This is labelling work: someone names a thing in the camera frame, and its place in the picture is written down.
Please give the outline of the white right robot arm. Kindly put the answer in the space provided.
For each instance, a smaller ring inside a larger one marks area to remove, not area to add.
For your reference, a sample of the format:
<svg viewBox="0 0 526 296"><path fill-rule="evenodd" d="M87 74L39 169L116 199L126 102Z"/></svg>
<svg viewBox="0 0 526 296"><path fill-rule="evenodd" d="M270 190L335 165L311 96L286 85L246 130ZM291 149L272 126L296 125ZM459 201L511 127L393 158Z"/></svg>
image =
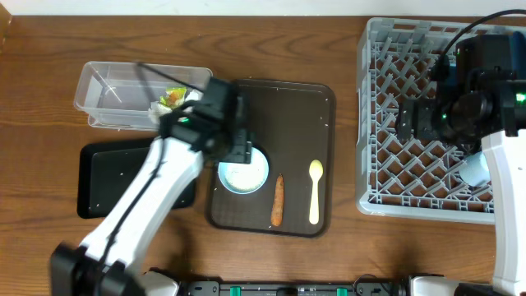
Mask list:
<svg viewBox="0 0 526 296"><path fill-rule="evenodd" d="M433 99L406 99L398 138L474 145L486 159L495 203L491 285L458 284L456 295L525 293L525 36L478 35L457 43L456 63L439 58Z"/></svg>

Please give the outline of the yellow plastic spoon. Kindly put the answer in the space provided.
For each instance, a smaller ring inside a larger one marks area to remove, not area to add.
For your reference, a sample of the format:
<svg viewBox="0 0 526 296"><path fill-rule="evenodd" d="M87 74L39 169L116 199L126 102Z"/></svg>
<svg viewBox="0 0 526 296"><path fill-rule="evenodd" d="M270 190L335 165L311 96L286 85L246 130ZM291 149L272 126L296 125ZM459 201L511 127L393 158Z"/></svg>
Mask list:
<svg viewBox="0 0 526 296"><path fill-rule="evenodd" d="M322 163L319 160L313 160L310 163L308 173L312 182L309 222L318 224L320 220L319 181L324 173Z"/></svg>

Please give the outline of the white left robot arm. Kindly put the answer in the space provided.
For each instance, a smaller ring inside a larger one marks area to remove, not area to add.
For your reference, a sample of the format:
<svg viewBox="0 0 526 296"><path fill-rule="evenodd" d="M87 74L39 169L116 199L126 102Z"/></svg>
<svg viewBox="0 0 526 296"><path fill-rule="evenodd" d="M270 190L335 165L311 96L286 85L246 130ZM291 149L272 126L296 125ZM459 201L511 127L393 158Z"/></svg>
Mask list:
<svg viewBox="0 0 526 296"><path fill-rule="evenodd" d="M199 100L159 119L159 135L127 190L79 247L50 257L53 295L175 295L180 285L141 265L159 227L207 160L248 164L247 104L236 84L211 78Z"/></svg>

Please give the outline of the orange carrot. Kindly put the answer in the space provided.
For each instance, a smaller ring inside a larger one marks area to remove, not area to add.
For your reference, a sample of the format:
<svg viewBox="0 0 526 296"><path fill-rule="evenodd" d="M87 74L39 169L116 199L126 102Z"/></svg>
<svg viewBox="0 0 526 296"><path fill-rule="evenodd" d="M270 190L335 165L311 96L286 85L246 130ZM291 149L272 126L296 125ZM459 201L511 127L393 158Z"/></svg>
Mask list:
<svg viewBox="0 0 526 296"><path fill-rule="evenodd" d="M280 226L283 222L284 212L284 177L280 174L276 179L275 196L270 215L272 226Z"/></svg>

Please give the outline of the pandan cake wrapper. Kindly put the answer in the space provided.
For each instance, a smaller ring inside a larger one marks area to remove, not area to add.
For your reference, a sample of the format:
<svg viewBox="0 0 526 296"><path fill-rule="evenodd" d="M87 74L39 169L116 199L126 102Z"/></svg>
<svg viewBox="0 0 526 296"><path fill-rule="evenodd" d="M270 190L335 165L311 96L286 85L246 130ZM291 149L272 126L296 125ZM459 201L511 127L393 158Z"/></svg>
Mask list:
<svg viewBox="0 0 526 296"><path fill-rule="evenodd" d="M165 94L159 97L159 103L169 109L175 109L185 102L186 96L186 87L167 88Z"/></svg>

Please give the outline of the light blue cup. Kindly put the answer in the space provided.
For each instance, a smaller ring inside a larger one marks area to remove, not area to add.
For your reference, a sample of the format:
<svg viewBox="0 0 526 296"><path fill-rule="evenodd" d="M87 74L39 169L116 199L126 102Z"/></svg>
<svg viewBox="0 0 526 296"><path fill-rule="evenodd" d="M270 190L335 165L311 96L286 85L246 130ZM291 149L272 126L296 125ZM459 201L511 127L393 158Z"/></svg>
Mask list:
<svg viewBox="0 0 526 296"><path fill-rule="evenodd" d="M469 186L481 187L491 180L486 157L481 151L468 156L464 162L459 169L459 176Z"/></svg>

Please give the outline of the light blue rice bowl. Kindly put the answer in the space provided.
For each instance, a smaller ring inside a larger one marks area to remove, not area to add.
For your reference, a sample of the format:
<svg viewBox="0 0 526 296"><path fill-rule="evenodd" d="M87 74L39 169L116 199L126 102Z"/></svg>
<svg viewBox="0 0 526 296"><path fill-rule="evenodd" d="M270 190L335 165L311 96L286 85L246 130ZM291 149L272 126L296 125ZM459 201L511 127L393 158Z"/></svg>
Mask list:
<svg viewBox="0 0 526 296"><path fill-rule="evenodd" d="M265 155L251 148L250 164L220 162L217 172L220 182L230 192L245 195L257 191L266 182L270 166Z"/></svg>

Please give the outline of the dark blue plate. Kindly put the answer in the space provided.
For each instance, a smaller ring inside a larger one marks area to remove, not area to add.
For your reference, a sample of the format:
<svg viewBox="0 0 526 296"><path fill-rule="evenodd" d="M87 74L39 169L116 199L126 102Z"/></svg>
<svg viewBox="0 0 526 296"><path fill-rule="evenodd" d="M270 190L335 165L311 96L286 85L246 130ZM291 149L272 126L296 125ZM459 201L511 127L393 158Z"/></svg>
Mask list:
<svg viewBox="0 0 526 296"><path fill-rule="evenodd" d="M526 39L525 34L520 31L514 31L511 35L511 52L514 56L525 55Z"/></svg>

